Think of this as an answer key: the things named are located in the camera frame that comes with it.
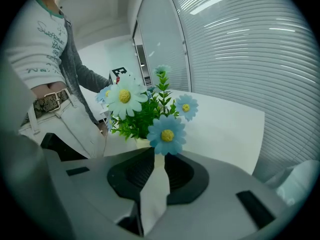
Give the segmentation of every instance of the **snakeskin belt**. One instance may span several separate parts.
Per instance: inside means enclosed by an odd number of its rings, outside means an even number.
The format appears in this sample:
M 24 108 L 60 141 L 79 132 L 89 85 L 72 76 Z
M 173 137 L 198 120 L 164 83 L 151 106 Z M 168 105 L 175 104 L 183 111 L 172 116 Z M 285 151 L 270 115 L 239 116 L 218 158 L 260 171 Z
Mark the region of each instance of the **snakeskin belt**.
M 37 98 L 33 102 L 33 108 L 36 118 L 40 118 L 42 115 L 46 113 L 54 112 L 58 109 L 60 109 L 61 103 L 66 101 L 69 98 L 67 92 L 65 89 L 59 91 L 59 92 L 52 92 L 47 95 L 45 95 L 43 98 Z M 21 126 L 25 125 L 26 123 L 29 123 L 30 119 L 28 116 L 28 113 L 26 114 Z

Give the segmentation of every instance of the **gray device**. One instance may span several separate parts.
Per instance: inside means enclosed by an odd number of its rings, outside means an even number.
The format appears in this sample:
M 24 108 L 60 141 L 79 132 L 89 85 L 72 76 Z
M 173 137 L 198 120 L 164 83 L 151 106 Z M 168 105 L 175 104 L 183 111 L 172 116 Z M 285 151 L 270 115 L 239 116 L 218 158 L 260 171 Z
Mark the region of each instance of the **gray device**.
M 107 181 L 109 169 L 146 149 L 61 162 L 52 150 L 13 133 L 1 133 L 1 165 L 15 200 L 40 227 L 57 239 L 140 239 L 117 225 L 137 207 L 117 195 Z M 270 189 L 236 166 L 185 152 L 209 174 L 205 191 L 193 202 L 169 205 L 144 238 L 271 239 L 296 214 Z M 250 211 L 237 197 L 250 191 L 274 220 L 259 230 Z

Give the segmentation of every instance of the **white graphic t-shirt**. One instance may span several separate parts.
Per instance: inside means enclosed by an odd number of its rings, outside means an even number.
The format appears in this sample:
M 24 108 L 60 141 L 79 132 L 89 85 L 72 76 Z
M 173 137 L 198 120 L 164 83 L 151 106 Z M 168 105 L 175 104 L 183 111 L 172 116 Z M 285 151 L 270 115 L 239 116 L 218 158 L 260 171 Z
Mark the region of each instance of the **white graphic t-shirt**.
M 68 36 L 62 15 L 48 11 L 41 0 L 28 0 L 14 19 L 4 47 L 19 77 L 32 89 L 64 82 L 59 65 Z

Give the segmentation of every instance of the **belt loop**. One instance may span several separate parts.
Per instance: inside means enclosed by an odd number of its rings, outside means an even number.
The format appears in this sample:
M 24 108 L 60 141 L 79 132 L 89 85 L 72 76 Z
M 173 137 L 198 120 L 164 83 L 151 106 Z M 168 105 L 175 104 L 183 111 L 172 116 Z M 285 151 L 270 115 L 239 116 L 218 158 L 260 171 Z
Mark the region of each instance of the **belt loop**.
M 65 88 L 64 90 L 65 90 L 66 94 L 68 95 L 69 100 L 71 101 L 72 106 L 73 106 L 74 108 L 76 108 L 77 105 L 75 104 L 75 101 L 72 99 L 71 94 L 70 94 L 68 88 Z
M 31 128 L 33 130 L 33 134 L 36 135 L 36 134 L 40 133 L 38 121 L 37 121 L 36 114 L 35 114 L 35 108 L 34 108 L 33 104 L 28 110 L 28 116 L 29 116 Z

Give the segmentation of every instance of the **gray cardigan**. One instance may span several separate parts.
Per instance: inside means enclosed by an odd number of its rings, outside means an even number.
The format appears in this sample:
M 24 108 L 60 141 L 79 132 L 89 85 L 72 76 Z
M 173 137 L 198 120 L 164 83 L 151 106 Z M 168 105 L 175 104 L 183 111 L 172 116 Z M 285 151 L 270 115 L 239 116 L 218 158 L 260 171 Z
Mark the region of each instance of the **gray cardigan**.
M 86 99 L 81 92 L 80 85 L 92 92 L 98 93 L 101 89 L 109 85 L 109 80 L 99 74 L 96 74 L 92 70 L 88 69 L 85 65 L 82 65 L 82 61 L 75 46 L 73 30 L 70 21 L 62 12 L 61 14 L 65 19 L 64 25 L 68 34 L 68 40 L 65 49 L 60 56 L 60 70 L 65 78 L 68 89 L 85 106 L 85 110 L 92 122 L 97 124 L 98 121 L 92 114 Z

